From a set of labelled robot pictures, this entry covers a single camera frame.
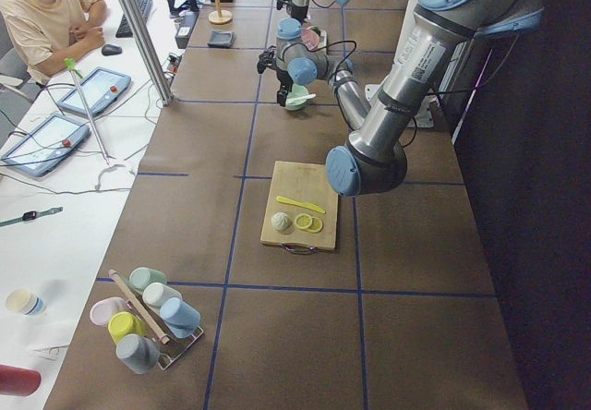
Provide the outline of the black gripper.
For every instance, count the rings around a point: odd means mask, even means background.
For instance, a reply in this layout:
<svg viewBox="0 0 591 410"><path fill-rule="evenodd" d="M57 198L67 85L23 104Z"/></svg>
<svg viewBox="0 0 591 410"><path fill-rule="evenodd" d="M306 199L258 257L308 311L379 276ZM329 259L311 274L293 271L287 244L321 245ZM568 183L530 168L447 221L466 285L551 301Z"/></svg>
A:
<svg viewBox="0 0 591 410"><path fill-rule="evenodd" d="M294 82L286 70L277 69L276 77L280 84L279 90L276 92L276 101L280 106L285 107L288 94L292 91Z"/></svg>

